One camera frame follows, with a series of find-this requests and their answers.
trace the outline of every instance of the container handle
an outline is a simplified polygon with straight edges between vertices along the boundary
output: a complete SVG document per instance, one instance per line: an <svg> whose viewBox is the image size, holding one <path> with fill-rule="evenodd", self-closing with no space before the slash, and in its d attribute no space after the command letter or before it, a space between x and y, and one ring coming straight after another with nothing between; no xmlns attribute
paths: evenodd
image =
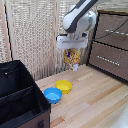
<svg viewBox="0 0 128 128"><path fill-rule="evenodd" d="M44 128L44 121L43 120L38 123L38 128Z"/></svg>

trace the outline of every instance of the bowl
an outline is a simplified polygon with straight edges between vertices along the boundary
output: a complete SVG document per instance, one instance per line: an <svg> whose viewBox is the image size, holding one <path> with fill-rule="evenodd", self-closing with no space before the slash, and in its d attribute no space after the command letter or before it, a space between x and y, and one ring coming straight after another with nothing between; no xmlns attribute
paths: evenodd
<svg viewBox="0 0 128 128"><path fill-rule="evenodd" d="M55 82L55 87L62 91L62 94L67 94L72 88L72 84L66 80L58 80Z"/></svg>
<svg viewBox="0 0 128 128"><path fill-rule="evenodd" d="M47 98L49 103L56 104L62 97L62 92L58 88L47 88L44 90L44 96Z"/></svg>

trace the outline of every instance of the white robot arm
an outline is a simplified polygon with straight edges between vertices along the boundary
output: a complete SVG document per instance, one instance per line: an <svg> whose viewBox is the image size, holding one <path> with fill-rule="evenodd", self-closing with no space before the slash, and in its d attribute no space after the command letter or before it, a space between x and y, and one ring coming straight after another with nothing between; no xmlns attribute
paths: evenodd
<svg viewBox="0 0 128 128"><path fill-rule="evenodd" d="M80 0L76 5L72 5L63 19L63 28L67 34L57 37L57 48L86 48L87 31L93 29L96 24L96 14L89 10L106 1L110 0Z"/></svg>

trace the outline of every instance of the black box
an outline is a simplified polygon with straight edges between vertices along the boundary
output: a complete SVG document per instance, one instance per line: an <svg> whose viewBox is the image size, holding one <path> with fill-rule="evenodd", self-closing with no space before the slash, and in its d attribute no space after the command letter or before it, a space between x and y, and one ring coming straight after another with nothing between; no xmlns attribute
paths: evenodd
<svg viewBox="0 0 128 128"><path fill-rule="evenodd" d="M51 104L19 61L0 64L0 128L50 128Z"/></svg>

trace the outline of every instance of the wooden table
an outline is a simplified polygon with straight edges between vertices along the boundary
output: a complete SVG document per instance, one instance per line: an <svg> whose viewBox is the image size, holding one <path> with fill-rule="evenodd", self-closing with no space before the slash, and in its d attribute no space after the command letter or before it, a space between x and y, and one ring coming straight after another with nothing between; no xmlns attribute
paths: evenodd
<svg viewBox="0 0 128 128"><path fill-rule="evenodd" d="M128 86L82 65L37 81L42 92L57 80L73 84L71 92L52 105L51 128L110 128L128 102Z"/></svg>

